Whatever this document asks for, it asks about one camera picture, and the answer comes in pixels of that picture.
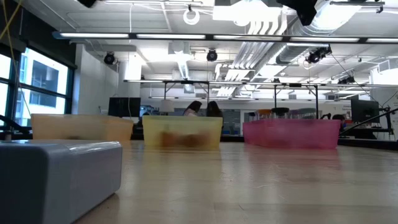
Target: yellow plastic bin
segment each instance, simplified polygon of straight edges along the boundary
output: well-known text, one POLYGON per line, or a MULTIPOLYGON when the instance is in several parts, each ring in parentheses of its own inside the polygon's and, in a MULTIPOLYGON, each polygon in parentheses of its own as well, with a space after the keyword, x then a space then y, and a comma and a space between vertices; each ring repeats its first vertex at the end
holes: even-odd
POLYGON ((133 124, 106 115, 32 114, 33 139, 129 141, 133 124))
POLYGON ((222 118, 143 116, 146 146, 218 148, 222 118))

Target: translucent plastic bin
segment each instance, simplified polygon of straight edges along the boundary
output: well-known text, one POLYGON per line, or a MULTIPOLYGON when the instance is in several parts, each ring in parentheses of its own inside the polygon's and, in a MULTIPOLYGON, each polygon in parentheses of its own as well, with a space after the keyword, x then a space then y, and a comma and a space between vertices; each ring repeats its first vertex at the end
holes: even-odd
POLYGON ((334 149, 340 121, 324 119, 263 119, 243 123, 244 142, 264 147, 334 149))
POLYGON ((146 146, 205 147, 220 145, 222 118, 143 116, 146 146))
POLYGON ((129 141, 133 124, 106 115, 32 114, 33 139, 129 141))

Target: computer monitor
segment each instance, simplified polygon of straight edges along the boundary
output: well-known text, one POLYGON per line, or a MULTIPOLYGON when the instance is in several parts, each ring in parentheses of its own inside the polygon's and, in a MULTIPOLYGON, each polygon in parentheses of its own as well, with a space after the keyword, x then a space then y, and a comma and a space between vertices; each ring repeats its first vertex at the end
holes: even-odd
MULTIPOLYGON (((351 99, 351 115, 353 122, 360 123, 379 114, 378 102, 351 99)), ((376 118, 370 121, 370 123, 380 123, 380 118, 376 118)))
POLYGON ((141 98, 110 97, 108 115, 117 116, 120 118, 122 117, 138 118, 140 105, 141 105, 141 98))

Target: desk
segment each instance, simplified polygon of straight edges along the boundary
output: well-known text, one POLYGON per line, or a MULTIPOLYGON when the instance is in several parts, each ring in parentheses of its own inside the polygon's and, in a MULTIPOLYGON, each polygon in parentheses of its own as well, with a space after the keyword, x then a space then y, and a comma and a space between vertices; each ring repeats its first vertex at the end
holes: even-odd
POLYGON ((398 154, 375 149, 123 149, 122 186, 76 224, 396 223, 398 154))
POLYGON ((388 129, 383 128, 354 128, 347 133, 345 136, 354 136, 358 139, 377 139, 373 133, 388 133, 388 129))

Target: pink plastic bin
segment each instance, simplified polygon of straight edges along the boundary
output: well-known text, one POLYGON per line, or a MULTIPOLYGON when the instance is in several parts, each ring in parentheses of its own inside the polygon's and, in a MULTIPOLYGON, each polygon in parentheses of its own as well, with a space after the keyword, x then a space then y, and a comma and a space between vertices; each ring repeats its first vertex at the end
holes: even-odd
POLYGON ((244 142, 264 147, 334 149, 340 121, 262 119, 243 123, 244 142))

